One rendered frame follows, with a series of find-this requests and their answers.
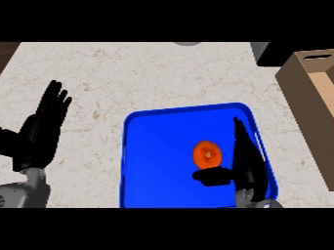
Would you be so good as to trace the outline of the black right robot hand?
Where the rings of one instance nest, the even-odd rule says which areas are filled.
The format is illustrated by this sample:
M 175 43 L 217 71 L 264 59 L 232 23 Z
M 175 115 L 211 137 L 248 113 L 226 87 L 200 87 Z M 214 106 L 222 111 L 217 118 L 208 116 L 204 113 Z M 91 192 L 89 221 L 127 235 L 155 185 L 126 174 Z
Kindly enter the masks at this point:
M 267 190 L 267 175 L 264 160 L 256 147 L 241 120 L 234 118 L 234 154 L 229 168 L 219 165 L 208 169 L 198 169 L 191 178 L 204 187 L 223 186 L 234 183 L 235 191 L 253 189 L 253 200 L 264 199 Z

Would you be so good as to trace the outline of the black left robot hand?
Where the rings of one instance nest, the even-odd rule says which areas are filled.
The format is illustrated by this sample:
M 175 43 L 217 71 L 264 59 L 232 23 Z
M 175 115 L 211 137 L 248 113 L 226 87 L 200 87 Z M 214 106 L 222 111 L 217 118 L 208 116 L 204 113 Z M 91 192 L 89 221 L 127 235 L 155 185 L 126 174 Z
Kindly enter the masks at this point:
M 0 127 L 0 155 L 12 159 L 14 172 L 29 168 L 42 169 L 52 161 L 70 102 L 61 83 L 51 80 L 20 132 Z

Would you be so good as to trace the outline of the orange squash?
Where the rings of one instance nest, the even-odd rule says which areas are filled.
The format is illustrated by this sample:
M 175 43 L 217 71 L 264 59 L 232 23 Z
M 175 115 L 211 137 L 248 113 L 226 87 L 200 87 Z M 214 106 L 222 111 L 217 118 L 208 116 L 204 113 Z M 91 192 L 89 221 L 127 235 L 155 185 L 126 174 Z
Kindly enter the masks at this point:
M 214 143 L 201 141 L 192 148 L 192 162 L 198 169 L 217 167 L 222 163 L 222 151 Z

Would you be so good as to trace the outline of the blue tray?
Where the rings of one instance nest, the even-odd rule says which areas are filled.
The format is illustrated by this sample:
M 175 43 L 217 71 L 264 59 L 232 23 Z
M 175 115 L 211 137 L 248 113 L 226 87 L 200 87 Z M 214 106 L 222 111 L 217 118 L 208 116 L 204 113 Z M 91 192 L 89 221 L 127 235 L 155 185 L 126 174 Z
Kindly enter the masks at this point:
M 234 208 L 232 184 L 206 187 L 192 179 L 192 149 L 211 142 L 220 166 L 232 167 L 234 121 L 242 122 L 257 149 L 260 135 L 248 107 L 207 104 L 132 112 L 123 121 L 119 206 L 122 208 Z

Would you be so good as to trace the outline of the brown cardboard box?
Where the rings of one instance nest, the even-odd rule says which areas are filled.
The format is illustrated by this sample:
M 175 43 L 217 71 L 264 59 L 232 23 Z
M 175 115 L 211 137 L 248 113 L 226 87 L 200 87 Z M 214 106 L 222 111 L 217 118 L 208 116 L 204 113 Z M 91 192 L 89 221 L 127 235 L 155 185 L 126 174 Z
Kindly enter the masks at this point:
M 334 49 L 294 52 L 275 78 L 323 183 L 334 191 Z

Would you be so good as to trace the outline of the black appliance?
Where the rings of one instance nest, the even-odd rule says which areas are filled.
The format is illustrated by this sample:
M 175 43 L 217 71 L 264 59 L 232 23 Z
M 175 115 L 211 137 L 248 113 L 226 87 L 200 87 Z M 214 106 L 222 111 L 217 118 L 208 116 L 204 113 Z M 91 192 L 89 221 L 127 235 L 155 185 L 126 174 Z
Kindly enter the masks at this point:
M 251 42 L 251 53 L 257 66 L 282 66 L 292 52 L 334 49 L 334 41 Z

